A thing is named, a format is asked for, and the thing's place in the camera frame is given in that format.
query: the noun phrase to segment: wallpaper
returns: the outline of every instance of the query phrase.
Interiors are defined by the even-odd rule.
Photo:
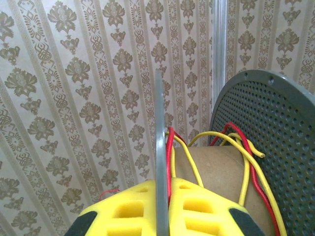
[[[315,93],[314,0],[229,0],[227,23],[227,80],[267,69]]]
[[[1,1],[0,236],[63,235],[155,178],[156,69],[166,127],[208,129],[211,18],[205,0]]]

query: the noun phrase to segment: yellow foam block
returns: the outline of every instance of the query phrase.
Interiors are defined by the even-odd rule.
[[[86,236],[155,236],[156,185],[146,181],[81,212],[96,211]]]
[[[172,178],[170,236],[242,236],[229,209],[245,208],[181,178]]]

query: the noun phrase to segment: yellow wire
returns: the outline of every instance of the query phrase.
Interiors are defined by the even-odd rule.
[[[229,137],[237,138],[237,139],[239,139],[239,140],[242,140],[241,137],[240,137],[237,133],[230,133],[230,134],[228,134],[228,136],[229,136]],[[252,152],[253,152],[256,156],[258,156],[258,157],[260,157],[260,158],[264,158],[264,157],[265,157],[265,154],[262,153],[262,152],[260,152],[260,151],[258,151],[258,150],[255,148],[254,144],[252,144],[252,142],[251,142],[250,140],[247,139],[247,142],[248,142],[248,144],[249,144],[249,146],[250,146],[250,149],[252,150]],[[225,143],[226,143],[226,139],[223,140],[223,142],[220,144],[220,146],[223,146]]]
[[[193,158],[191,157],[191,154],[190,154],[186,144],[180,138],[178,138],[177,136],[174,136],[174,139],[183,147],[184,152],[185,152],[185,154],[187,156],[187,159],[188,159],[188,161],[189,161],[189,163],[191,165],[193,174],[195,175],[195,178],[197,180],[197,183],[198,183],[198,185],[200,187],[203,187],[203,183],[202,183],[202,179],[200,177],[199,171],[197,169],[197,166],[196,166],[195,162],[193,161]],[[174,157],[174,162],[171,162],[171,165],[172,165],[171,166],[171,170],[175,169],[175,157]]]
[[[262,172],[260,166],[258,165],[258,163],[255,161],[255,159],[241,146],[239,145],[237,142],[235,142],[232,138],[230,138],[229,136],[219,133],[219,132],[214,132],[214,131],[208,131],[208,132],[203,132],[198,134],[196,137],[193,138],[193,140],[191,141],[191,143],[188,145],[188,147],[190,147],[199,137],[202,136],[219,136],[220,138],[226,139],[229,143],[231,143],[233,146],[235,146],[249,161],[250,163],[254,166],[260,181],[266,191],[266,194],[268,196],[270,205],[272,210],[274,211],[275,217],[276,217],[276,221],[279,227],[279,231],[280,231],[280,235],[281,236],[286,236],[286,230],[285,230],[285,226],[284,226],[284,222],[279,210],[279,207],[277,205],[276,199],[269,187],[269,184],[266,180],[266,177],[264,175],[264,173]]]
[[[171,175],[172,178],[176,178],[176,170],[175,170],[175,149],[172,146],[172,153],[171,153]]]
[[[238,145],[242,145],[242,142],[236,137],[236,142]],[[246,193],[247,193],[247,188],[248,188],[248,183],[250,181],[250,163],[248,159],[242,154],[243,159],[244,159],[244,177],[243,177],[243,183],[242,183],[242,188],[241,188],[241,193],[240,193],[240,198],[238,200],[238,204],[241,206],[244,206],[245,198],[246,198]]]

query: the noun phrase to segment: wall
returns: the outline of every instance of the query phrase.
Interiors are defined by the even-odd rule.
[[[267,69],[315,93],[313,0],[230,0],[228,15],[227,80]]]
[[[166,125],[206,131],[211,32],[205,0],[1,1],[0,235],[63,235],[154,178],[156,68]]]

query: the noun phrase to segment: gray perforated disc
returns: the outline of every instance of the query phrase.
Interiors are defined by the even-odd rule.
[[[283,75],[262,70],[245,71],[229,80],[211,118],[210,130],[222,131],[231,121],[266,154],[256,160],[288,235],[315,235],[314,119],[312,94]]]

